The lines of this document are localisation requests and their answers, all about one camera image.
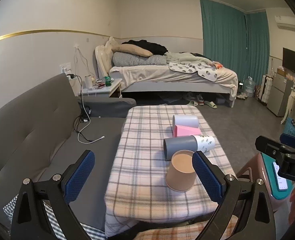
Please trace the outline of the brown paper cup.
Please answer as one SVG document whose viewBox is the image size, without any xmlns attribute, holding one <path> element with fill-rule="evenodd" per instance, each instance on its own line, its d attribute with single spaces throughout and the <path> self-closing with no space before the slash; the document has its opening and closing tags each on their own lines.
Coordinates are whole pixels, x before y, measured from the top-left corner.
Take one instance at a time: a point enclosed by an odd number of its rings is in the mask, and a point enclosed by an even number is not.
<svg viewBox="0 0 295 240">
<path fill-rule="evenodd" d="M 171 158 L 171 163 L 166 175 L 169 188 L 177 192 L 186 192 L 191 189 L 196 179 L 190 150 L 177 151 Z"/>
</svg>

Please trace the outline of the white cup green print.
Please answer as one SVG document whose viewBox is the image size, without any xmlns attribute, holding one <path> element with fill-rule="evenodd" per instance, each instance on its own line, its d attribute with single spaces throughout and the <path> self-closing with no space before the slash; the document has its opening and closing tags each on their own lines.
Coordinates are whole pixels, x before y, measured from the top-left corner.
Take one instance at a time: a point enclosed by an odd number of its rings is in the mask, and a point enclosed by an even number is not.
<svg viewBox="0 0 295 240">
<path fill-rule="evenodd" d="M 194 135 L 193 137 L 196 140 L 197 151 L 205 153 L 215 148 L 214 137 L 207 135 Z"/>
</svg>

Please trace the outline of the smartphone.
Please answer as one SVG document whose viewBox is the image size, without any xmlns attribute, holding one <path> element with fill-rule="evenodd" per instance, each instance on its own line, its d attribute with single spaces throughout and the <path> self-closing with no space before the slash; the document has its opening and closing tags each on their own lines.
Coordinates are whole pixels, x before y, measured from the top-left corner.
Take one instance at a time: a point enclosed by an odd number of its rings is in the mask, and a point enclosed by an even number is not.
<svg viewBox="0 0 295 240">
<path fill-rule="evenodd" d="M 272 167 L 273 167 L 273 171 L 275 173 L 278 191 L 286 191 L 288 189 L 288 183 L 285 178 L 279 176 L 279 174 L 278 174 L 279 166 L 276 164 L 276 162 L 273 162 Z"/>
</svg>

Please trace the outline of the teal pink stool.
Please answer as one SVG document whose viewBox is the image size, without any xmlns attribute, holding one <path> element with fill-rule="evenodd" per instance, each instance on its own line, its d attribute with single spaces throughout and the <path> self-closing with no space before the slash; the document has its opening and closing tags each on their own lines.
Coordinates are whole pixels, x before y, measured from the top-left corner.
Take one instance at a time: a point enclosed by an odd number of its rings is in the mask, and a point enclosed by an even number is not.
<svg viewBox="0 0 295 240">
<path fill-rule="evenodd" d="M 272 167 L 273 162 L 276 162 L 275 159 L 259 152 L 237 172 L 237 177 L 249 179 L 250 181 L 262 179 L 270 196 L 273 211 L 276 212 L 290 197 L 292 182 L 286 179 L 288 189 L 286 191 L 278 191 L 275 173 Z"/>
</svg>

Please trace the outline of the grey cabinet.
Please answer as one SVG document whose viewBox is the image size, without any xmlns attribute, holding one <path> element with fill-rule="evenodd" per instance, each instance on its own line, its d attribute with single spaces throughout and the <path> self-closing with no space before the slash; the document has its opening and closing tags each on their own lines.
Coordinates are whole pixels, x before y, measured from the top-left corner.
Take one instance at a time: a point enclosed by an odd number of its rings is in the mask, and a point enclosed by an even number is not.
<svg viewBox="0 0 295 240">
<path fill-rule="evenodd" d="M 276 74 L 273 78 L 267 108 L 277 117 L 283 117 L 286 111 L 288 98 L 294 82 L 286 77 Z"/>
</svg>

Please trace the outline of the water jug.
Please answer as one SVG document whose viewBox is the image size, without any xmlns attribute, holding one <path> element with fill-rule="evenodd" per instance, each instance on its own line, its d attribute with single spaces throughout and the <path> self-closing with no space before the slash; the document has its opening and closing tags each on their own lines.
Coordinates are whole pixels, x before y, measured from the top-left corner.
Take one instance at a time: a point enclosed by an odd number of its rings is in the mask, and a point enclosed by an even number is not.
<svg viewBox="0 0 295 240">
<path fill-rule="evenodd" d="M 248 76 L 244 83 L 244 93 L 249 98 L 253 97 L 256 83 L 252 77 Z"/>
</svg>

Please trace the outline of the grey sofa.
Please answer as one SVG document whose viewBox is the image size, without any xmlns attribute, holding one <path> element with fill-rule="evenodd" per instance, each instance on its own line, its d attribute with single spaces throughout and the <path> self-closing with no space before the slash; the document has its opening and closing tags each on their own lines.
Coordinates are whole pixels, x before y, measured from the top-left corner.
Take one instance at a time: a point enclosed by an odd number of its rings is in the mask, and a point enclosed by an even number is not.
<svg viewBox="0 0 295 240">
<path fill-rule="evenodd" d="M 62 173 L 85 150 L 95 166 L 71 209 L 79 221 L 97 229 L 105 224 L 104 195 L 128 111 L 128 98 L 84 98 L 91 110 L 89 125 L 80 124 L 91 140 L 80 143 L 73 126 L 81 113 L 80 99 L 63 74 L 37 85 L 0 109 L 0 226 L 10 220 L 3 208 L 19 193 L 25 178 L 44 181 Z"/>
</svg>

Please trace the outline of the plaid table cloth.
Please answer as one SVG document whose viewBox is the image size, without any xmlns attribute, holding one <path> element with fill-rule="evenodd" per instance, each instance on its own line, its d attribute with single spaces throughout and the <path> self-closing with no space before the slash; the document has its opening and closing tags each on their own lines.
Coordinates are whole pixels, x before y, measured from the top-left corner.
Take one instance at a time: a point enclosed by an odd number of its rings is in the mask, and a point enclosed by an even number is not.
<svg viewBox="0 0 295 240">
<path fill-rule="evenodd" d="M 166 184 L 170 163 L 163 140 L 172 137 L 177 114 L 197 116 L 202 134 L 215 135 L 194 106 L 137 106 L 128 111 L 105 193 L 107 238 L 139 222 L 183 222 L 215 211 L 217 205 L 199 179 L 187 192 L 173 191 Z"/>
</svg>

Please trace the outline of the patterned blanket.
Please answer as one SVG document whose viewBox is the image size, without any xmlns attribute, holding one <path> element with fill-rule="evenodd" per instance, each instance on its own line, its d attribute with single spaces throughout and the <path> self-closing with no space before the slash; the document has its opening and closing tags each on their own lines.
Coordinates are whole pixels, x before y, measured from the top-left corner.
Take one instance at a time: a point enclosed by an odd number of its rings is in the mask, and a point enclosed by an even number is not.
<svg viewBox="0 0 295 240">
<path fill-rule="evenodd" d="M 209 81 L 216 81 L 218 78 L 217 69 L 213 66 L 206 65 L 205 63 L 169 63 L 169 69 L 175 72 L 193 74 L 197 73 L 198 76 L 203 77 Z"/>
</svg>

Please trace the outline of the white mug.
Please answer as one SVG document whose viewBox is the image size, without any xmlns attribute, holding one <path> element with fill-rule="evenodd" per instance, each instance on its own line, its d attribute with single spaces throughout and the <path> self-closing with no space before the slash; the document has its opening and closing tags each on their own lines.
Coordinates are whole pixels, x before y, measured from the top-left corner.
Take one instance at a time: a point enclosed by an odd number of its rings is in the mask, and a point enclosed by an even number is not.
<svg viewBox="0 0 295 240">
<path fill-rule="evenodd" d="M 93 87 L 92 77 L 90 75 L 89 76 L 85 76 L 84 77 L 84 83 L 85 83 L 85 85 L 86 85 L 87 88 Z"/>
</svg>

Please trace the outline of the bed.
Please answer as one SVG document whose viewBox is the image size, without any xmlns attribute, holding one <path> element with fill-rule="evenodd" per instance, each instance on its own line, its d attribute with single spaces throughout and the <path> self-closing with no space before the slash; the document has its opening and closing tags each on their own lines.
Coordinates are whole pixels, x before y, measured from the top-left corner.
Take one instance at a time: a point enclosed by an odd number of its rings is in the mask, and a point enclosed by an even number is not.
<svg viewBox="0 0 295 240">
<path fill-rule="evenodd" d="M 112 62 L 114 52 L 112 47 L 119 43 L 110 37 L 106 44 L 99 45 L 93 52 L 97 72 L 100 77 L 111 76 L 122 79 L 121 91 L 126 93 L 138 92 L 199 92 L 209 94 L 224 94 L 226 104 L 234 106 L 237 97 L 238 76 L 232 70 L 220 63 L 205 57 L 194 56 L 191 53 L 172 53 L 168 51 L 162 56 L 167 59 L 165 66 L 133 66 L 116 67 Z M 169 69 L 169 63 L 205 63 L 217 69 L 218 78 L 212 82 L 197 73 L 186 74 Z"/>
</svg>

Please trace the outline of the white nightstand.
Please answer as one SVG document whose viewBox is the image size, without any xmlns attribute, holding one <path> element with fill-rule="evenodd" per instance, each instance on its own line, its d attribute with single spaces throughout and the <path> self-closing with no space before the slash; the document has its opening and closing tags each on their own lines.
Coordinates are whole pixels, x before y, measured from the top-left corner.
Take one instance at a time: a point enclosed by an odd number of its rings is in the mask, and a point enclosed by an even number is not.
<svg viewBox="0 0 295 240">
<path fill-rule="evenodd" d="M 93 86 L 91 88 L 84 88 L 82 90 L 83 96 L 95 96 L 102 98 L 122 98 L 121 94 L 121 81 L 122 79 L 114 79 L 111 86 Z"/>
</svg>

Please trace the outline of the black clothes pile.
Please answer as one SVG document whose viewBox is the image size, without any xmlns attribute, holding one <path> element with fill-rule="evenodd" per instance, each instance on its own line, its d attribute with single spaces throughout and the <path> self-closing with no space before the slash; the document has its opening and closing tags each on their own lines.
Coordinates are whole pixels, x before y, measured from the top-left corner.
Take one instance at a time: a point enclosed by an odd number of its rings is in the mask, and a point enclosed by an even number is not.
<svg viewBox="0 0 295 240">
<path fill-rule="evenodd" d="M 164 55 L 165 53 L 168 52 L 165 46 L 162 46 L 158 43 L 148 42 L 147 40 L 139 40 L 139 41 L 129 40 L 127 42 L 123 42 L 122 44 L 132 44 L 132 45 L 138 46 L 140 48 L 150 51 L 154 55 Z"/>
</svg>

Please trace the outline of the striped pillow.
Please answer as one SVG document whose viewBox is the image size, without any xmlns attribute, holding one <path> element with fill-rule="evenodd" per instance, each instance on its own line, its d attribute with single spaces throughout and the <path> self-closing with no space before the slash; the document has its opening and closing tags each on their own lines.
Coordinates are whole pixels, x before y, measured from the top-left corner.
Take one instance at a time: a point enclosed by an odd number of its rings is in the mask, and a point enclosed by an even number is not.
<svg viewBox="0 0 295 240">
<path fill-rule="evenodd" d="M 165 66 L 167 59 L 162 55 L 152 55 L 142 57 L 129 53 L 115 52 L 112 56 L 112 62 L 116 67 L 133 67 L 133 66 Z"/>
</svg>

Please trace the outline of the beige pillow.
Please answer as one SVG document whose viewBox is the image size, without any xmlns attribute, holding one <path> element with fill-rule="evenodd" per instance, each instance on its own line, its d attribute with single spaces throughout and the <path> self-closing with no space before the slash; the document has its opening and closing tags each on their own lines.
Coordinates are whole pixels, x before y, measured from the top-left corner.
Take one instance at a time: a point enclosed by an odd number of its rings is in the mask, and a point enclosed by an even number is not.
<svg viewBox="0 0 295 240">
<path fill-rule="evenodd" d="M 140 48 L 139 46 L 133 45 L 133 44 L 119 44 L 112 47 L 112 51 L 115 52 L 121 52 L 121 53 L 128 53 L 132 55 L 137 55 L 141 57 L 150 57 L 152 56 L 152 52 Z"/>
</svg>

